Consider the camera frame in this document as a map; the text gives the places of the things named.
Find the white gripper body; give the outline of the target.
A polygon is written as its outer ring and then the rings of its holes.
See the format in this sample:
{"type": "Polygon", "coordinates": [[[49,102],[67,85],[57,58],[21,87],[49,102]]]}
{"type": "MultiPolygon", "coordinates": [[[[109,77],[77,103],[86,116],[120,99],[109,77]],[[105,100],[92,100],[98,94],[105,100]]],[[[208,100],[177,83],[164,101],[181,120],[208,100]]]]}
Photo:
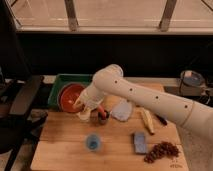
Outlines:
{"type": "Polygon", "coordinates": [[[82,106],[84,106],[85,108],[89,108],[91,110],[94,110],[98,107],[98,103],[88,95],[86,89],[84,89],[80,93],[79,97],[76,99],[76,101],[73,104],[74,109],[80,108],[82,106]]]}

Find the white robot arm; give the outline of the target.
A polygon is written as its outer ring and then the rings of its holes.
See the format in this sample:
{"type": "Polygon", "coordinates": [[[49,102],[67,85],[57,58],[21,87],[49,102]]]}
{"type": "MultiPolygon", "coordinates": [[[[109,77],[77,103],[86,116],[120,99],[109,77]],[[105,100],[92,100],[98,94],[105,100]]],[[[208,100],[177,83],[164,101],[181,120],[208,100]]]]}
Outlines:
{"type": "Polygon", "coordinates": [[[123,78],[123,70],[116,64],[97,71],[75,104],[95,109],[107,94],[126,98],[185,129],[213,139],[212,107],[131,83],[123,78]]]}

